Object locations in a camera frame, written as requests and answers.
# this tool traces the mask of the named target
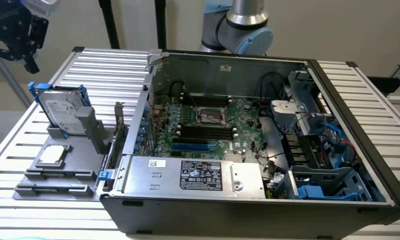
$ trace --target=power supply label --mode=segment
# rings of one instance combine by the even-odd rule
[[[178,186],[183,190],[222,191],[221,163],[181,161]]]

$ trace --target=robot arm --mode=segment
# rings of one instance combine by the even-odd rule
[[[0,49],[0,58],[23,60],[31,74],[39,71],[33,54],[42,48],[49,21],[31,15],[18,0],[0,0],[0,41],[7,47]]]
[[[207,1],[202,13],[199,51],[265,54],[273,42],[273,31],[266,27],[263,0]]]

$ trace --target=motherboard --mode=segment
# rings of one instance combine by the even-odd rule
[[[155,96],[153,155],[257,163],[263,136],[257,107],[246,98]]]

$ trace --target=black pole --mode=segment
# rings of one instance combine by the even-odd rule
[[[154,0],[154,23],[157,31],[158,49],[166,49],[166,0]]]
[[[98,6],[101,8],[101,13],[103,15],[110,48],[119,49],[111,0],[98,0]]]

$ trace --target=capacitor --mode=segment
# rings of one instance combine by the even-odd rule
[[[251,106],[250,106],[250,104],[245,103],[245,104],[242,105],[242,108],[243,108],[243,110],[250,110]]]

